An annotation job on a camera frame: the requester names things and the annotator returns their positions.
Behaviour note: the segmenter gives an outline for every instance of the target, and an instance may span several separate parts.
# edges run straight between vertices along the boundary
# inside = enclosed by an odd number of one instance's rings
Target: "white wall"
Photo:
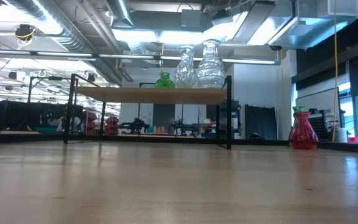
[[[233,99],[239,100],[241,109],[241,128],[244,130],[245,109],[250,106],[276,106],[277,67],[271,65],[234,65],[234,94]]]
[[[296,50],[287,50],[277,75],[278,139],[287,140],[293,124],[292,106],[297,94],[295,85],[291,84],[291,77],[296,75]]]
[[[234,94],[241,109],[241,128],[245,128],[244,105],[275,107],[278,139],[288,139],[291,130],[291,76],[296,75],[296,52],[288,50],[281,66],[234,65]]]

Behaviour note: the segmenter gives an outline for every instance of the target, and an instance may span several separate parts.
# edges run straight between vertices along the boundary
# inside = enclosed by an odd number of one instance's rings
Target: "yellow cable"
[[[24,36],[18,36],[16,35],[17,38],[26,38],[26,37],[30,37],[31,35],[33,35],[35,32],[35,29],[30,33],[30,34],[27,34],[27,35],[24,35]]]
[[[335,140],[336,129],[336,105],[338,101],[337,88],[338,88],[338,51],[337,51],[337,38],[336,38],[336,0],[334,0],[334,57],[335,57],[335,97],[334,97],[334,129],[333,129],[333,142]]]

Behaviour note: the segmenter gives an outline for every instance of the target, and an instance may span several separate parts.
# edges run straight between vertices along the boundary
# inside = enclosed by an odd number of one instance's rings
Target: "wooden shelf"
[[[226,89],[158,89],[76,87],[79,94],[95,100],[115,103],[165,103],[218,105],[226,98]]]

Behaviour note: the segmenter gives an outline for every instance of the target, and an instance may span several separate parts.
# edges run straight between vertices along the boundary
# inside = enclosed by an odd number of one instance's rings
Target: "window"
[[[339,85],[339,103],[341,104],[341,110],[345,111],[343,114],[343,125],[349,137],[354,137],[354,117],[353,117],[353,100],[350,95],[351,83],[347,82]]]
[[[343,124],[349,137],[354,137],[354,118],[353,118],[353,102],[351,96],[341,97],[340,99],[341,110],[344,110]]]

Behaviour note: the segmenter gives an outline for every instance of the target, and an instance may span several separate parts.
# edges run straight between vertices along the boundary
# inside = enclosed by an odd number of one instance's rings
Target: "black metal shelf frame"
[[[73,107],[73,98],[76,99],[76,93],[75,93],[75,86],[78,86],[78,79],[82,79],[85,80],[87,82],[89,82],[90,84],[96,86],[96,87],[100,87],[99,85],[90,82],[89,80],[77,75],[77,74],[71,74],[71,78],[70,78],[70,92],[68,95],[68,103],[67,103],[67,112],[66,112],[66,121],[70,121],[71,120],[71,114],[72,114],[72,107]],[[227,100],[226,100],[226,104],[227,104],[227,108],[231,108],[231,104],[232,104],[232,77],[230,75],[226,76],[225,80],[224,80],[224,85],[222,88],[224,88],[226,86],[226,90],[227,90]],[[29,88],[29,101],[30,101],[30,97],[31,97],[31,88],[32,88],[32,79],[30,81],[30,88]],[[214,141],[207,141],[210,144],[218,144],[220,146],[222,146],[222,144],[226,145],[226,149],[231,149],[232,146],[232,125],[231,125],[231,113],[227,113],[227,124],[226,124],[226,139],[220,139],[219,138],[219,105],[216,105],[216,139]],[[104,129],[104,115],[106,114],[106,102],[103,102],[103,107],[102,107],[102,114],[101,114],[101,124],[100,124],[100,129],[99,129],[99,140],[102,139],[106,139],[103,138],[103,129]],[[147,141],[148,138],[145,137],[135,137],[135,138],[139,138],[139,141]],[[65,123],[65,132],[63,135],[63,142],[65,144],[68,144],[68,140],[70,139],[70,122],[66,122]],[[167,140],[167,138],[153,138],[153,141],[157,140],[158,142],[170,142],[169,140]],[[186,139],[180,139],[177,138],[176,139],[177,142],[182,142],[182,143],[188,143],[188,141],[186,141]],[[193,140],[195,143],[205,143],[205,139],[194,139]]]

